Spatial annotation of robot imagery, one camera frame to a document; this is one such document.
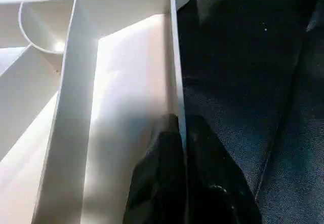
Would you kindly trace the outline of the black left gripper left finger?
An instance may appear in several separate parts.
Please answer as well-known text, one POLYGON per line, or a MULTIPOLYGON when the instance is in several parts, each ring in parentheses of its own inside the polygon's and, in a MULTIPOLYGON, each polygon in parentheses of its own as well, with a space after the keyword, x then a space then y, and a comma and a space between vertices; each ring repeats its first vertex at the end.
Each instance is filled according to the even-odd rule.
POLYGON ((184 223, 186 169, 178 117, 154 125, 145 155, 135 166, 123 223, 184 223))

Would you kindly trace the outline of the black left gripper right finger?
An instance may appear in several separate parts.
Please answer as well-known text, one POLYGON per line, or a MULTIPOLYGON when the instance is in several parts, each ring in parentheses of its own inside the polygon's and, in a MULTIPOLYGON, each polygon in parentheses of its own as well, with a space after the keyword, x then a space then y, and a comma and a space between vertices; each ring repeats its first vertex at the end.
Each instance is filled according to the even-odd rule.
POLYGON ((186 119, 189 223, 262 223, 242 170, 201 116, 186 119))

